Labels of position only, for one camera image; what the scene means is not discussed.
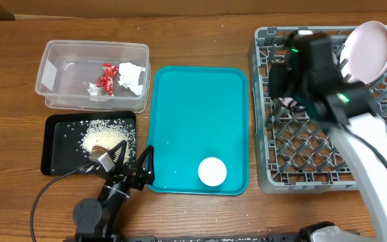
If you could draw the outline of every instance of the metal grid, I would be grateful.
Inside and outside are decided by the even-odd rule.
[[[282,62],[283,36],[294,30],[312,30],[331,35],[337,58],[356,26],[259,28],[249,51],[251,86],[255,100],[258,183],[264,192],[325,192],[356,190],[349,168],[322,130],[306,114],[271,100],[267,93],[271,63]],[[347,60],[341,60],[342,68]],[[387,123],[387,70],[371,85],[379,115]]]

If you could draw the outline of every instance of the blue tray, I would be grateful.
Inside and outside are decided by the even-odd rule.
[[[239,195],[249,184],[247,78],[233,68],[163,67],[155,75],[148,143],[156,192]],[[204,185],[198,166],[221,159],[226,180]]]

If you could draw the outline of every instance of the white label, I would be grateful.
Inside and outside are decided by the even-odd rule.
[[[46,60],[43,76],[41,78],[41,84],[49,88],[49,90],[53,91],[54,79],[56,78],[57,72],[58,69],[54,67],[50,61]]]

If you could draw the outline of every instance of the cable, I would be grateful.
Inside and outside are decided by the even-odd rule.
[[[57,177],[55,178],[54,180],[52,180],[51,182],[49,182],[46,186],[43,187],[43,189],[41,189],[41,191],[38,193],[37,195],[37,198],[35,199],[34,201],[34,204],[32,205],[32,210],[31,210],[31,217],[30,217],[30,230],[31,230],[31,238],[32,238],[32,241],[33,242],[37,242],[37,239],[35,238],[35,233],[34,233],[34,213],[35,213],[35,208],[37,207],[37,204],[38,204],[38,201],[41,197],[41,195],[47,190],[47,188],[49,188],[53,183],[59,181],[60,179],[62,178],[65,178],[69,175],[72,175],[76,172],[78,172],[80,169],[82,168],[78,168],[78,169],[75,169],[74,171],[70,171],[68,172],[67,174],[65,175],[62,175],[60,177]]]
[[[354,134],[352,131],[350,131],[350,129],[348,129],[348,127],[346,125],[342,125],[343,127],[343,130],[350,134],[351,136],[355,137],[357,140],[361,141],[364,145],[366,145],[371,151],[373,151],[373,153],[377,156],[377,158],[382,162],[382,164],[385,166],[386,170],[387,170],[387,161],[386,159],[383,157],[382,154],[380,154],[380,152],[374,147],[372,146],[369,142],[367,142],[365,139],[363,139],[362,137],[358,136],[357,134]]]

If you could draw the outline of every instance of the white circle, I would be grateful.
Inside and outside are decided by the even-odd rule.
[[[198,175],[207,186],[219,186],[226,179],[226,166],[221,160],[208,157],[200,163]]]

